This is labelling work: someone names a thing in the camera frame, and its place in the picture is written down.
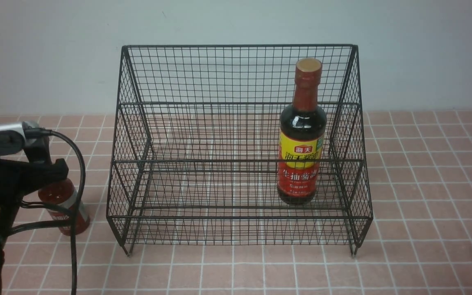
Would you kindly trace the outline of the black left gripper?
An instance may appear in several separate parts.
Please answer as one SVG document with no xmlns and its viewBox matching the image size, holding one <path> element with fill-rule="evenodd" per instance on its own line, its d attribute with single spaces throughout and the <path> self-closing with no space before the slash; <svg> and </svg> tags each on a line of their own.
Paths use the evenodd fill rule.
<svg viewBox="0 0 472 295">
<path fill-rule="evenodd" d="M 0 205 L 14 204 L 24 196 L 67 179 L 64 159 L 54 163 L 29 163 L 0 158 Z"/>
</svg>

